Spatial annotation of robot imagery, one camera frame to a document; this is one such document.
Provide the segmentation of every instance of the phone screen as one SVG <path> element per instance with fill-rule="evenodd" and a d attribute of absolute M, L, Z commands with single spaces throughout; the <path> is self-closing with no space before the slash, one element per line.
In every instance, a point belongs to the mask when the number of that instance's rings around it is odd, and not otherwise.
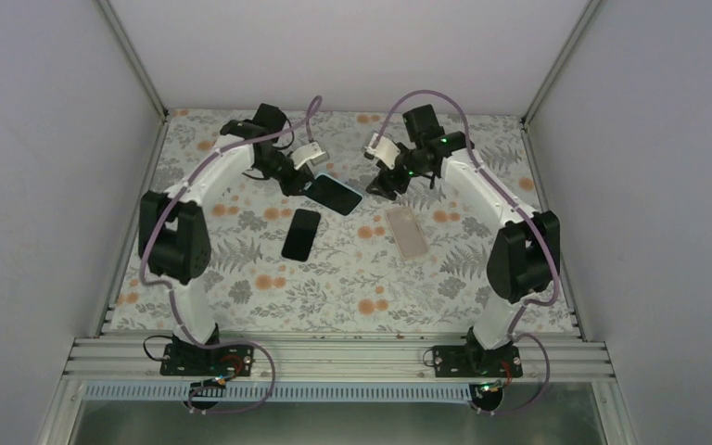
<path fill-rule="evenodd" d="M 325 174 L 315 177 L 304 191 L 304 196 L 344 216 L 349 215 L 362 202 L 362 195 Z"/>
<path fill-rule="evenodd" d="M 318 231 L 321 214 L 317 211 L 299 209 L 293 214 L 287 231 L 282 256 L 289 260 L 306 261 L 310 257 L 312 241 Z"/>

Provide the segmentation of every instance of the floral pattern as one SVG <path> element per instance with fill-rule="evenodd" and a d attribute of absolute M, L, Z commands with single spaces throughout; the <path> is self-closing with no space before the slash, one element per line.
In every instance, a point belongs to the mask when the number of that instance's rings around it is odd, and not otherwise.
<path fill-rule="evenodd" d="M 181 179 L 209 153 L 226 122 L 252 114 L 177 110 L 151 188 L 161 191 Z M 287 114 L 292 121 L 303 117 L 301 111 Z M 311 121 L 313 135 L 330 160 L 314 170 L 363 192 L 377 167 L 362 155 L 362 145 L 384 118 L 318 113 Z M 482 158 L 520 198 L 538 207 L 517 118 L 468 119 Z M 462 125 L 457 116 L 440 115 L 439 120 L 449 131 Z M 387 135 L 407 141 L 400 116 L 392 118 Z M 290 149 L 306 140 L 305 132 L 298 132 Z M 289 141 L 286 136 L 278 145 Z M 430 189 L 428 181 L 416 178 L 397 201 L 365 194 L 359 207 L 343 217 L 307 198 L 283 196 L 274 181 L 234 178 L 219 202 L 204 209 L 212 254 L 200 279 L 212 314 L 229 331 L 463 333 L 487 300 L 498 298 L 485 272 L 494 234 L 478 221 L 472 205 L 447 184 L 438 182 Z M 429 245 L 426 255 L 404 261 L 394 246 L 385 213 L 396 206 L 413 209 Z M 280 255 L 295 209 L 322 214 L 307 262 Z M 111 328 L 169 329 L 173 319 L 167 294 L 161 287 L 140 285 L 136 251 L 127 266 Z M 551 308 L 529 307 L 518 326 L 519 331 L 571 329 L 563 298 Z"/>

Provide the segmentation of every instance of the floral tablecloth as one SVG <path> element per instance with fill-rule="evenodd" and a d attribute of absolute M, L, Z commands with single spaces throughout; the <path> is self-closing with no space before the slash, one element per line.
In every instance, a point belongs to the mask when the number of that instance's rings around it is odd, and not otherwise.
<path fill-rule="evenodd" d="M 190 172 L 211 150 L 219 129 L 253 111 L 180 109 L 174 112 L 151 188 L 164 190 Z M 288 112 L 292 121 L 303 112 Z M 321 112 L 312 119 L 315 139 L 330 160 L 317 167 L 363 191 L 375 177 L 375 163 L 362 155 L 365 138 L 385 115 Z M 515 117 L 469 116 L 471 137 L 482 158 L 518 196 L 534 207 L 539 201 L 531 179 L 520 124 Z M 462 123 L 440 115 L 447 131 Z M 401 117 L 387 135 L 407 143 Z M 297 134 L 291 149 L 306 141 Z M 280 140 L 280 144 L 289 138 Z M 386 224 L 386 210 L 410 206 L 430 251 L 404 261 Z M 209 304 L 221 329 L 228 331 L 311 331 L 464 333 L 488 299 L 485 268 L 493 233 L 471 211 L 471 203 L 438 182 L 435 189 L 414 179 L 396 202 L 365 194 L 362 204 L 343 217 L 304 197 L 284 197 L 274 181 L 234 178 L 207 212 L 212 257 L 204 272 Z M 312 209 L 323 218 L 307 262 L 281 257 L 295 209 Z M 111 329 L 170 329 L 166 293 L 138 282 L 137 249 L 126 271 Z M 563 298 L 551 308 L 530 307 L 518 330 L 572 330 Z"/>

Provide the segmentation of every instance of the purple cable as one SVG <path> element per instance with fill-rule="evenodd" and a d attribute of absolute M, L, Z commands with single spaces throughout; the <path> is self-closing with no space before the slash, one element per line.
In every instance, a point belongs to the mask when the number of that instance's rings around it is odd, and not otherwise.
<path fill-rule="evenodd" d="M 530 216 L 528 216 L 527 213 L 525 213 L 524 210 L 520 209 L 519 203 L 515 201 L 513 197 L 511 197 L 508 193 L 506 193 L 505 190 L 503 190 L 498 183 L 495 182 L 482 168 L 481 163 L 479 162 L 479 159 L 477 158 L 476 151 L 474 150 L 473 146 L 471 145 L 471 135 L 470 135 L 470 130 L 468 128 L 468 118 L 465 116 L 465 112 L 463 109 L 456 103 L 451 97 L 448 97 L 447 95 L 444 95 L 443 93 L 435 90 L 416 90 L 416 91 L 411 91 L 407 95 L 404 95 L 403 97 L 400 98 L 400 100 L 397 101 L 396 104 L 388 111 L 388 114 L 386 116 L 386 119 L 383 121 L 383 124 L 381 125 L 380 130 L 378 131 L 377 138 L 375 139 L 375 142 L 373 142 L 373 148 L 377 147 L 378 141 L 380 141 L 380 138 L 383 136 L 383 133 L 386 131 L 386 127 L 388 126 L 388 120 L 391 118 L 391 115 L 394 114 L 395 111 L 397 111 L 397 108 L 402 105 L 403 102 L 408 100 L 409 98 L 415 96 L 415 95 L 434 95 L 436 97 L 440 97 L 441 99 L 449 102 L 450 105 L 454 107 L 454 109 L 457 110 L 457 113 L 460 114 L 460 119 L 463 120 L 463 127 L 464 127 L 464 134 L 465 134 L 465 147 L 468 149 L 468 157 L 471 159 L 471 162 L 474 164 L 474 167 L 477 169 L 479 174 L 481 175 L 482 178 L 484 178 L 485 181 L 496 191 L 498 192 L 501 197 L 509 203 L 510 206 L 512 206 L 512 211 L 516 211 L 518 215 L 523 219 L 528 224 L 528 227 L 530 228 L 531 233 L 533 236 L 536 238 L 536 240 L 539 242 L 539 245 L 541 247 L 541 252 L 544 254 L 544 259 L 547 260 L 547 266 L 550 268 L 550 274 L 553 276 L 553 295 L 550 297 L 549 300 L 547 301 L 541 301 L 538 299 L 527 299 L 523 302 L 522 306 L 520 306 L 520 309 L 517 311 L 517 314 L 515 314 L 515 318 L 512 319 L 512 322 L 509 324 L 509 329 L 506 331 L 506 335 L 511 338 L 513 341 L 517 341 L 520 338 L 523 337 L 529 337 L 533 341 L 536 342 L 537 345 L 539 345 L 539 348 L 541 349 L 542 355 L 544 355 L 544 363 L 546 366 L 546 374 L 544 377 L 544 382 L 541 384 L 541 389 L 539 392 L 534 396 L 533 399 L 531 399 L 528 403 L 525 405 L 511 411 L 503 412 L 503 413 L 493 413 L 493 415 L 507 415 L 507 414 L 513 414 L 513 413 L 519 413 L 522 411 L 525 411 L 527 407 L 531 406 L 532 404 L 536 403 L 536 401 L 539 399 L 539 397 L 547 390 L 547 385 L 550 382 L 550 358 L 547 356 L 547 350 L 544 348 L 544 346 L 541 345 L 541 341 L 539 341 L 538 338 L 535 336 L 529 334 L 529 333 L 522 333 L 519 334 L 516 337 L 513 337 L 512 334 L 515 331 L 515 328 L 517 327 L 517 324 L 520 321 L 520 318 L 522 318 L 523 314 L 526 311 L 526 307 L 528 304 L 536 304 L 538 306 L 543 306 L 543 307 L 549 307 L 553 306 L 555 301 L 558 300 L 558 292 L 560 288 L 560 277 L 558 276 L 558 271 L 555 268 L 555 261 L 553 260 L 553 254 L 550 252 L 550 247 L 547 246 L 547 242 L 544 241 L 544 237 L 541 235 L 541 232 L 539 232 L 539 229 L 536 227 L 536 224 L 531 221 Z"/>
<path fill-rule="evenodd" d="M 168 220 L 168 216 L 171 214 L 171 210 L 173 210 L 173 207 L 179 202 L 181 197 L 186 193 L 186 191 L 189 189 L 189 185 L 191 185 L 195 179 L 206 169 L 209 164 L 211 164 L 216 158 L 221 156 L 223 153 L 225 153 L 228 150 L 232 150 L 238 146 L 245 146 L 247 144 L 257 144 L 259 142 L 265 142 L 271 139 L 274 139 L 275 137 L 282 136 L 283 134 L 288 134 L 290 132 L 296 131 L 298 128 L 301 127 L 301 125 L 307 124 L 307 129 L 308 129 L 308 135 L 312 135 L 311 133 L 311 128 L 310 128 L 310 118 L 312 117 L 313 114 L 315 114 L 318 111 L 318 108 L 321 107 L 321 102 L 323 101 L 323 98 L 317 95 L 312 102 L 310 103 L 310 106 L 307 108 L 307 116 L 304 117 L 303 120 L 296 122 L 295 124 L 289 126 L 288 128 L 281 130 L 277 133 L 272 133 L 272 134 L 266 134 L 265 136 L 260 136 L 256 137 L 253 139 L 248 139 L 244 141 L 238 141 L 234 142 L 232 144 L 229 144 L 227 146 L 222 146 L 215 150 L 211 155 L 209 155 L 207 158 L 205 158 L 200 164 L 195 168 L 192 173 L 190 173 L 189 177 L 186 180 L 186 184 L 184 184 L 179 192 L 176 194 L 171 199 L 171 202 L 168 203 L 167 206 L 165 206 L 165 209 L 162 211 L 162 213 L 159 216 L 159 219 L 157 220 L 157 225 L 154 226 L 154 230 L 151 232 L 151 236 L 148 238 L 148 242 L 146 242 L 146 249 L 143 254 L 143 258 L 140 260 L 140 281 L 144 286 L 166 286 L 168 288 L 168 297 L 171 301 L 171 312 L 173 313 L 173 318 L 175 319 L 176 323 L 181 327 L 182 332 L 192 341 L 192 343 L 197 346 L 198 348 L 204 349 L 204 350 L 217 350 L 219 348 L 227 348 L 231 347 L 234 345 L 247 345 L 251 346 L 260 352 L 262 352 L 265 356 L 266 359 L 269 361 L 269 365 L 272 368 L 272 382 L 269 385 L 269 390 L 266 391 L 266 394 L 258 401 L 255 403 L 249 405 L 248 407 L 245 408 L 240 408 L 237 410 L 220 410 L 220 411 L 206 411 L 206 413 L 212 413 L 212 414 L 229 414 L 229 413 L 244 413 L 247 411 L 254 410 L 255 408 L 258 408 L 261 406 L 263 403 L 265 403 L 269 397 L 272 395 L 272 391 L 274 390 L 274 385 L 276 384 L 276 367 L 274 366 L 274 360 L 272 359 L 272 356 L 269 354 L 269 351 L 266 350 L 263 346 L 247 341 L 247 340 L 233 340 L 233 341 L 228 341 L 228 342 L 223 342 L 223 343 L 217 343 L 215 345 L 206 345 L 201 342 L 199 342 L 196 338 L 192 336 L 192 333 L 189 332 L 189 329 L 186 328 L 184 325 L 184 321 L 182 320 L 181 314 L 179 313 L 178 308 L 176 307 L 176 294 L 173 291 L 173 284 L 165 279 L 157 279 L 154 281 L 148 281 L 146 279 L 146 267 L 148 265 L 148 258 L 151 255 L 151 250 L 154 248 L 154 244 L 157 242 L 157 237 L 159 236 L 159 232 L 162 230 L 162 227 L 164 227 L 165 222 Z"/>

